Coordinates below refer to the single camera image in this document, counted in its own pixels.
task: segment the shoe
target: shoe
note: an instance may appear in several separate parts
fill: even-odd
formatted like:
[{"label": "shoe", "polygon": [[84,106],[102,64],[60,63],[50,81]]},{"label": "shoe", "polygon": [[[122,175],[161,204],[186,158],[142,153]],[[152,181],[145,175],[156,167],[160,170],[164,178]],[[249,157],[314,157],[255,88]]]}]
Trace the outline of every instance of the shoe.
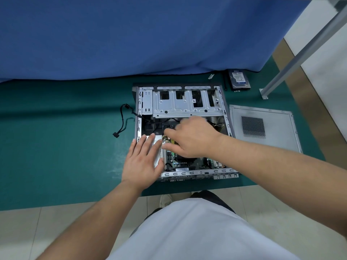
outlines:
[{"label": "shoe", "polygon": [[172,200],[172,196],[170,194],[163,194],[160,197],[159,207],[164,208],[164,207],[170,205],[172,202],[173,202],[173,200]]}]

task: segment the metal table leg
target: metal table leg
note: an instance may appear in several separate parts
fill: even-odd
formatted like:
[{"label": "metal table leg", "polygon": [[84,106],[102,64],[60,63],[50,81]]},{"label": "metal table leg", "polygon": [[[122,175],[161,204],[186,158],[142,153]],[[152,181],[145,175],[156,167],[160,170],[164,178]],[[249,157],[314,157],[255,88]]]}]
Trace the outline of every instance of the metal table leg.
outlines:
[{"label": "metal table leg", "polygon": [[326,26],[282,69],[267,86],[260,89],[263,99],[292,74],[302,63],[306,61],[314,52],[328,41],[342,26],[347,23],[347,6],[332,18]]}]

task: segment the white shirt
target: white shirt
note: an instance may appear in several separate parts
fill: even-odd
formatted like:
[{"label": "white shirt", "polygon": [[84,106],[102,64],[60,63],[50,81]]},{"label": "white shirt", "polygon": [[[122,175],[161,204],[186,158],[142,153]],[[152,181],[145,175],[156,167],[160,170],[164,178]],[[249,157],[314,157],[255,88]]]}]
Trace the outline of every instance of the white shirt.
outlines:
[{"label": "white shirt", "polygon": [[202,198],[176,201],[147,218],[108,260],[298,259],[244,219]]}]

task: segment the table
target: table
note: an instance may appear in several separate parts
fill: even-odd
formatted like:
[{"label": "table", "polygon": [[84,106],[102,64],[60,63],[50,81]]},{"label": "table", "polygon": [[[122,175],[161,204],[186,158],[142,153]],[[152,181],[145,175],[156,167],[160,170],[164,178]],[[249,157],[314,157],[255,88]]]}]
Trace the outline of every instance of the table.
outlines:
[{"label": "table", "polygon": [[[303,152],[324,160],[315,138],[283,82],[263,100],[263,88],[278,74],[272,58],[259,73],[248,72],[252,88],[233,92],[228,104],[292,111]],[[135,105],[134,83],[221,83],[221,74],[134,75],[93,80],[12,80],[0,84],[0,210],[98,201],[121,180],[134,137],[134,119],[119,138],[120,105]],[[142,195],[254,185],[235,179],[156,182]]]}]

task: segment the forearm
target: forearm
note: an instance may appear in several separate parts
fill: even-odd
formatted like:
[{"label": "forearm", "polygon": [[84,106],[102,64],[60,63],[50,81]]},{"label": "forearm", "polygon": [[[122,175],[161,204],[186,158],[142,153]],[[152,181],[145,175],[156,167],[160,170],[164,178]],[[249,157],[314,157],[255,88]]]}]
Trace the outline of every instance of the forearm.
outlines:
[{"label": "forearm", "polygon": [[140,193],[126,182],[120,183],[76,219],[38,260],[107,258],[128,212]]},{"label": "forearm", "polygon": [[347,171],[296,152],[221,136],[211,158],[306,216],[346,235]]}]

